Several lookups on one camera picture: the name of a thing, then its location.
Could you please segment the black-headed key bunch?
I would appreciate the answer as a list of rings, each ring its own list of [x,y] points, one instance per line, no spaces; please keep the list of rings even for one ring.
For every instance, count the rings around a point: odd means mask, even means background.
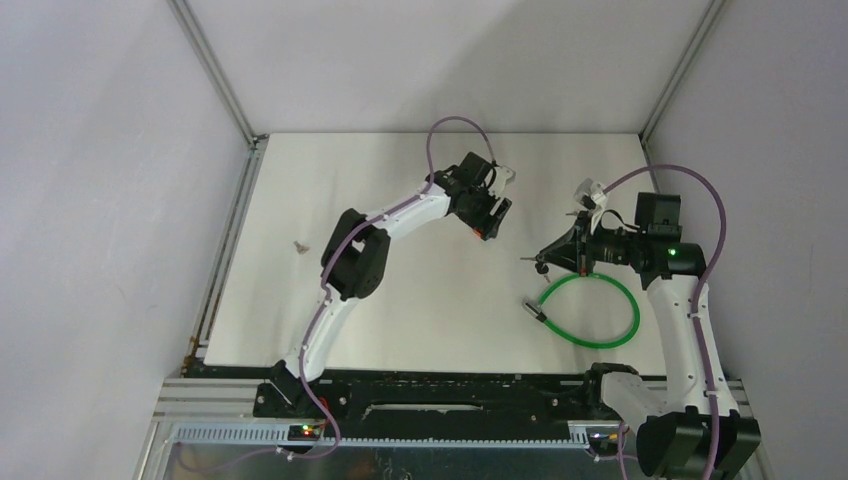
[[[538,260],[536,257],[521,257],[521,260],[531,262],[536,273],[541,276],[547,284],[551,283],[549,276],[550,269],[547,263]]]

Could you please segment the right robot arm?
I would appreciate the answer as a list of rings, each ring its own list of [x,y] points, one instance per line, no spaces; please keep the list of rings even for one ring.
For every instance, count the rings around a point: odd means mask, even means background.
[[[733,479],[761,443],[758,422],[741,414],[720,369],[708,311],[702,248],[681,240],[681,200],[641,193],[635,223],[607,229],[577,213],[572,227],[532,260],[590,276],[599,263],[628,266],[640,278],[660,333],[666,393],[658,396],[633,367],[595,363],[581,392],[596,418],[613,412],[636,435],[642,473],[665,479]]]

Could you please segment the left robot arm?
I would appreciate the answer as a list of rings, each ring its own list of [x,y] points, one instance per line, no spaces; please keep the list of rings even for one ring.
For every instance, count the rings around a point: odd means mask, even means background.
[[[431,170],[418,191],[394,206],[371,214],[344,211],[321,256],[318,307],[300,342],[271,369],[278,404],[292,416],[312,411],[310,383],[323,374],[351,310],[380,286],[393,242],[450,216],[483,241],[495,238],[512,206],[504,191],[515,177],[513,169],[470,152],[458,165]]]

